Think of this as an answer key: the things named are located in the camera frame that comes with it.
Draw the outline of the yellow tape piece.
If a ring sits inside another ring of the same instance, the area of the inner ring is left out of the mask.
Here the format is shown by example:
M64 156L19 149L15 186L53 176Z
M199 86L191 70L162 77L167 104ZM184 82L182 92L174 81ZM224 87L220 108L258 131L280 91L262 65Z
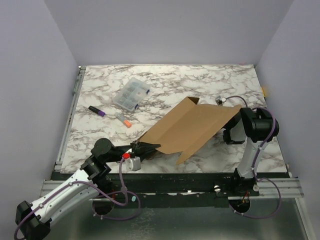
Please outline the yellow tape piece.
M261 91L262 91L263 97L266 98L266 97L267 97L267 92L266 92L266 90L265 90L263 87L261 87Z

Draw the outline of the orange capped marker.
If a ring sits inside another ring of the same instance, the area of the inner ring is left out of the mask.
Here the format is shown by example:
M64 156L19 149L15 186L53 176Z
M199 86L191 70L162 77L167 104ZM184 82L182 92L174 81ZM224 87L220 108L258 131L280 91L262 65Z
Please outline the orange capped marker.
M121 121L127 128L130 128L132 124L119 112L115 113L116 118Z

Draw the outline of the aluminium side rail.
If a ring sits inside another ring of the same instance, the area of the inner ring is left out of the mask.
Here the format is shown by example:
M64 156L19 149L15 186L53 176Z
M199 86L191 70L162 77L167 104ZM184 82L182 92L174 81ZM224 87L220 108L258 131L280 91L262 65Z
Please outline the aluminium side rail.
M77 106L78 99L80 96L80 91L81 91L81 87L82 87L82 83L84 80L84 76L85 76L85 72L86 72L87 67L86 66L79 66L78 68L79 68L79 71L78 71L78 75L76 77L74 88L72 91L72 101L71 101L69 113L67 116L66 125L65 125L65 128L63 131L62 141L61 141L61 144L60 144L60 147L58 150L57 158L54 163L53 170L55 172L59 172L62 168L62 164L63 164L63 160L64 160L64 156L65 156L65 152L66 152L66 148L67 148L67 144L68 144L68 140L69 140L69 135L71 132L72 122L74 119L74 114L76 111L76 106Z

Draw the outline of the aluminium front extrusion rail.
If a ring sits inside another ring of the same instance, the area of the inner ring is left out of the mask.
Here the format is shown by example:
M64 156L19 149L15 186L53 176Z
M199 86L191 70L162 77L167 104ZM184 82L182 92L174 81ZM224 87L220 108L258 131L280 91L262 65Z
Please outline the aluminium front extrusion rail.
M304 196L297 178L272 178L247 186L234 186L230 176L214 174L125 174L125 186L137 194L191 195L209 193L217 197L241 199L250 198L283 199Z

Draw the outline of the clear plastic screw organizer box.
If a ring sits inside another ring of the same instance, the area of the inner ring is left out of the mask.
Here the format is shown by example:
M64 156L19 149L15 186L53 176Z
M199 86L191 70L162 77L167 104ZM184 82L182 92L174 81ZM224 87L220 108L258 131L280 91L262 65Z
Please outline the clear plastic screw organizer box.
M133 112L139 107L139 103L149 94L149 92L149 84L132 77L112 101L119 107L129 112Z

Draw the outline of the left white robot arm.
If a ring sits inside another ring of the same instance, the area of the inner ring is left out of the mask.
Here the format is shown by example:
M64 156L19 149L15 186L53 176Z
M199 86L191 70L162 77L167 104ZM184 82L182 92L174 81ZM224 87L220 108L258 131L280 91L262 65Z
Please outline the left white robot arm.
M22 233L24 240L44 239L50 233L53 221L90 198L104 197L114 205L127 206L129 195L137 195L125 185L121 168L123 163L129 162L134 170L139 170L141 161L153 155L160 147L160 144L139 140L129 145L114 146L109 139L100 138L90 151L91 155L65 182L45 196L31 203L24 200L17 206L14 239L19 238L18 233ZM114 190L108 177L111 171L108 163L111 162L118 162L120 166L118 191Z

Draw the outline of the brown cardboard box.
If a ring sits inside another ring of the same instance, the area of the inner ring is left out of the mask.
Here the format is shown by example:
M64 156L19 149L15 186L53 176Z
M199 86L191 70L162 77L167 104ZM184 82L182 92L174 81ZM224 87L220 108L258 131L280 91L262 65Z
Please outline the brown cardboard box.
M220 131L242 108L241 105L199 104L198 97L185 97L139 139L160 145L156 150L169 155L180 153L182 164Z

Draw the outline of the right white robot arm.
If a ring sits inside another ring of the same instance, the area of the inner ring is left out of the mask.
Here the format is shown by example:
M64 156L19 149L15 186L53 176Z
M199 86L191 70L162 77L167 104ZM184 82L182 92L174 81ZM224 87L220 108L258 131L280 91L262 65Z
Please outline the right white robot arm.
M247 191L248 185L255 184L262 153L279 134L279 123L267 108L242 107L223 129L223 140L227 145L246 143L242 159L229 184L230 191L240 196Z

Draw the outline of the purple black highlighter marker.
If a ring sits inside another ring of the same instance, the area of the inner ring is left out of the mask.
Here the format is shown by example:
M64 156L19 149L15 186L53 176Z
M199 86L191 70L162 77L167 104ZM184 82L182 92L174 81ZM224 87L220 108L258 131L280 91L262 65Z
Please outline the purple black highlighter marker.
M94 106L89 106L88 107L88 109L91 111L91 112L93 112L93 113L95 113L95 114L97 114L97 115L99 115L99 116L101 116L101 117L104 117L105 115L106 115L106 113L105 112L103 112L102 110L100 110L100 109L98 109L98 108L96 108L96 107L94 107Z

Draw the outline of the black metal base rail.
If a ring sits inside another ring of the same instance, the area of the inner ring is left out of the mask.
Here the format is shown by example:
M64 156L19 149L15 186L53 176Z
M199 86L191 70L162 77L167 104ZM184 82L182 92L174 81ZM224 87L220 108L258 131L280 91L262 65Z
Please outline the black metal base rail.
M236 186L231 173L125 173L129 191L142 208L227 208L228 198L259 196L253 185Z

